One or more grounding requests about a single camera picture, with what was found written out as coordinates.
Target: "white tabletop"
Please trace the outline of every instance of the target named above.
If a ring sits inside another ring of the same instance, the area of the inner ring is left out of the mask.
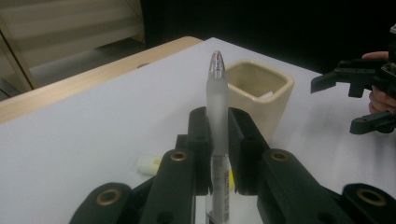
[[[226,64],[253,60],[294,77],[271,147],[293,153],[328,189],[365,183],[396,198],[395,133],[349,133],[350,121],[368,114],[368,92],[348,98],[339,84],[310,94],[318,74],[211,38],[1,124],[0,223],[67,223],[93,189],[148,179],[136,170],[138,156],[162,155],[187,133],[190,111],[205,105],[214,50]],[[261,223],[255,197],[231,200],[231,223]],[[198,224],[203,211],[200,199]]]

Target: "clear pen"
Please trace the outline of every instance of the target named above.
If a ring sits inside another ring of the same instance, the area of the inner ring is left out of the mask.
[[[228,83],[218,50],[212,55],[206,82],[206,115],[214,144],[211,158],[213,191],[206,196],[206,224],[227,224],[230,219]]]

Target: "white eraser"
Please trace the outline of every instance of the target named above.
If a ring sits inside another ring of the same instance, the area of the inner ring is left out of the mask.
[[[272,96],[272,95],[274,95],[274,93],[271,92],[271,91],[268,91],[267,93],[265,93],[264,95],[262,95],[262,96],[259,97],[259,98],[260,98],[260,99],[265,99],[265,98],[268,98],[268,97],[270,97],[270,96]]]
[[[156,175],[162,157],[155,155],[142,155],[137,160],[137,170],[144,175]]]

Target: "square ceramic pot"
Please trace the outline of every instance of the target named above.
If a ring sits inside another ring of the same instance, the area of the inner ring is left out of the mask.
[[[249,113],[267,142],[276,130],[294,79],[263,64],[240,61],[226,67],[229,107]]]

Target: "finger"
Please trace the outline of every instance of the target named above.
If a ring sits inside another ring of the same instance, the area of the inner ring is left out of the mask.
[[[370,111],[370,114],[376,114],[376,113],[379,113],[379,112],[380,112],[379,110],[377,110],[377,109],[373,106],[372,103],[369,104],[369,111]]]
[[[386,105],[390,105],[393,107],[396,107],[396,99],[390,97],[389,95],[387,95],[386,93],[384,93],[383,91],[381,91],[379,88],[373,86],[373,94],[374,97],[377,101],[386,104]]]
[[[372,105],[372,106],[375,108],[375,110],[377,110],[378,112],[380,112],[380,111],[385,111],[385,110],[388,110],[388,111],[390,111],[390,112],[393,112],[393,111],[394,111],[394,107],[393,107],[393,106],[387,105],[387,104],[385,104],[385,103],[383,103],[383,102],[378,101],[378,99],[376,98],[376,96],[375,96],[375,94],[374,94],[373,91],[370,92],[369,98],[370,98],[371,105]]]
[[[387,51],[375,51],[363,54],[362,59],[388,59],[389,53]]]

